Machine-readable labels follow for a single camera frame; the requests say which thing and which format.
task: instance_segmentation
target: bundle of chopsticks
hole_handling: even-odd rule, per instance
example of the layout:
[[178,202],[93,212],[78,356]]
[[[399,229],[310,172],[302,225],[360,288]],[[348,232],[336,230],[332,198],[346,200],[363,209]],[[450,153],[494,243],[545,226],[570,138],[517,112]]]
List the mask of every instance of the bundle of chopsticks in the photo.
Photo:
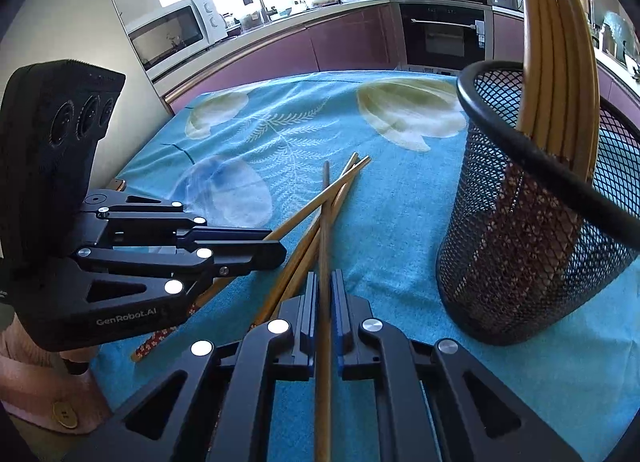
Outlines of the bundle of chopsticks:
[[591,182],[600,93],[580,0],[524,0],[524,89],[517,129]]
[[[300,211],[287,219],[286,222],[280,225],[276,230],[272,231],[265,240],[283,239],[284,236],[289,234],[289,232],[302,223],[303,220],[311,216],[311,214],[322,206],[323,203],[331,203],[330,222],[334,222],[356,175],[369,162],[371,162],[370,157],[366,156],[363,159],[358,160],[358,154],[353,153],[337,180],[332,184],[329,184],[328,187],[325,187],[318,196],[313,198],[313,200],[305,205]],[[273,288],[264,301],[263,306],[254,317],[251,328],[260,325],[270,320],[272,316],[277,315],[280,303],[297,295],[298,289],[300,288],[303,280],[306,279],[307,273],[312,269],[316,262],[316,258],[318,257],[321,236],[321,233],[319,232],[320,220],[320,214],[314,217],[311,225],[300,239],[296,249],[293,251],[289,260],[274,282]],[[199,311],[233,280],[234,278],[215,279],[211,287],[198,296],[196,301],[191,305],[188,315],[191,317],[191,315]],[[175,330],[177,330],[177,327],[171,327],[151,334],[151,336],[142,343],[135,352],[132,353],[131,360],[138,362],[143,359]]]

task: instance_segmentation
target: oven window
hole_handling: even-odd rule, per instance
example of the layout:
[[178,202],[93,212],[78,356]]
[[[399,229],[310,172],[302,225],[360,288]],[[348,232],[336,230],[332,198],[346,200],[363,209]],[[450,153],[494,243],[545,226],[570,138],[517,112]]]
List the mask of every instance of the oven window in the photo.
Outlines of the oven window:
[[424,35],[429,54],[465,57],[465,33],[462,27],[433,25],[425,29]]
[[204,36],[191,7],[158,18],[129,35],[145,70],[200,41]]

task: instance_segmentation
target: silver screw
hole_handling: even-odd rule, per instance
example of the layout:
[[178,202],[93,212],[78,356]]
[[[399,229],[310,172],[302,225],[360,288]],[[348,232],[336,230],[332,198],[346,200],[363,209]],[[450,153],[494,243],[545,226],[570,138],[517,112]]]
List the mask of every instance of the silver screw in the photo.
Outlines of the silver screw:
[[443,354],[455,354],[458,351],[458,343],[453,339],[443,339],[438,343],[438,350]]
[[382,329],[382,321],[375,318],[369,318],[362,322],[362,328],[367,332],[378,332]]
[[267,328],[272,334],[282,334],[289,330],[289,323],[283,319],[274,319],[273,321],[269,321]]
[[169,280],[164,284],[164,291],[169,294],[179,294],[184,289],[180,280]]
[[202,259],[206,259],[206,258],[210,258],[211,255],[213,254],[213,251],[211,249],[207,249],[207,248],[199,248],[196,251],[196,256],[198,258],[202,258]]
[[208,341],[196,341],[193,345],[191,345],[191,353],[194,356],[202,357],[206,356],[213,350],[213,344]]

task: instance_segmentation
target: wicker basket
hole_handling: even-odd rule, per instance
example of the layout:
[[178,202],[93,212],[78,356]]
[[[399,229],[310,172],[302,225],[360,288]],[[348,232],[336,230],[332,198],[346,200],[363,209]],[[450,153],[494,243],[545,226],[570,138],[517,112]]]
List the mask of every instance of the wicker basket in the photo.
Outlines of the wicker basket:
[[640,133],[602,100],[593,186],[514,128],[522,64],[466,68],[470,122],[436,263],[449,315],[476,339],[519,343],[614,280],[640,250]]

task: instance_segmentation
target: blue petal print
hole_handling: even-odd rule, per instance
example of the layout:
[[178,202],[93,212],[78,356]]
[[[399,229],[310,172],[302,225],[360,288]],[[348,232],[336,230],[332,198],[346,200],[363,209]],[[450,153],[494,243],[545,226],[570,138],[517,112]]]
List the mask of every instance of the blue petal print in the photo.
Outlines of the blue petal print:
[[169,200],[201,214],[210,226],[259,227],[273,214],[269,188],[240,158],[213,155],[178,179]]

